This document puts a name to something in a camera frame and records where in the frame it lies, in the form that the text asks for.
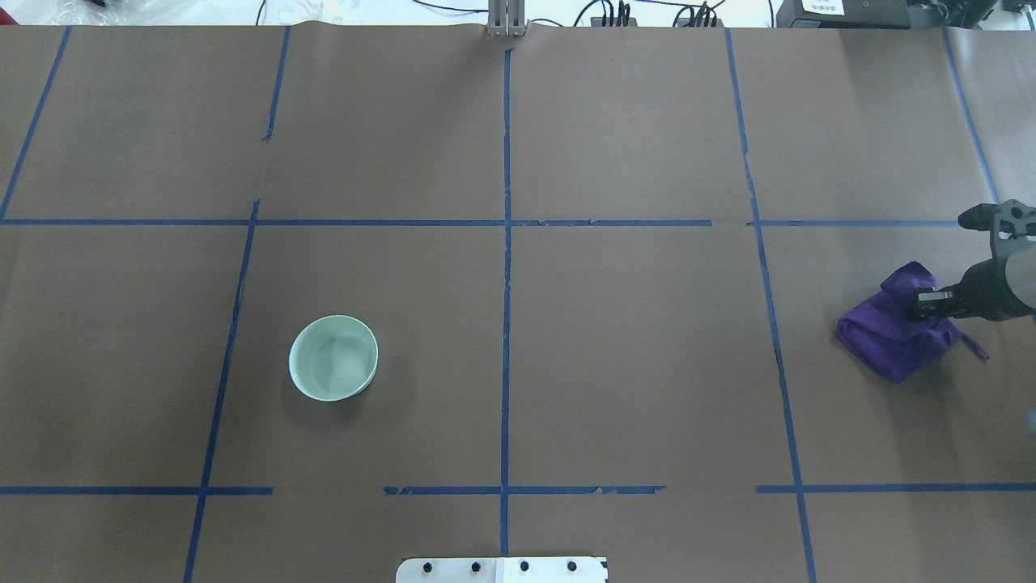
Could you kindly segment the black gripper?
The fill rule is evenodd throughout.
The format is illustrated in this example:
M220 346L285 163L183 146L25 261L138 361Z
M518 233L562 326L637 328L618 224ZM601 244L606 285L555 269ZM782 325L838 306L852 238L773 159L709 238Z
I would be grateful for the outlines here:
M911 321L981 317L1007 321L1021 316L1021 302L1007 284L1004 268L994 259L976 263L950 288L915 288L906 310Z

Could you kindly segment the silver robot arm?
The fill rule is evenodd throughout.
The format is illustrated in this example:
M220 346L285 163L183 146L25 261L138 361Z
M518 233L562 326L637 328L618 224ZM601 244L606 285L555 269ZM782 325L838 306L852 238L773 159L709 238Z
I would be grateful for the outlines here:
M975 263L961 280L941 289L919 287L906 315L914 321L979 317L1009 321L1035 310L1034 243L1000 240L987 261Z

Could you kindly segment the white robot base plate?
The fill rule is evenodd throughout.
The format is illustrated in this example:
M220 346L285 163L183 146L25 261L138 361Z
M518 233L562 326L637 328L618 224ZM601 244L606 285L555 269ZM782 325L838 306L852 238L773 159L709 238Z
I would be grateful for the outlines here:
M411 558L396 582L608 582L605 558L592 556Z

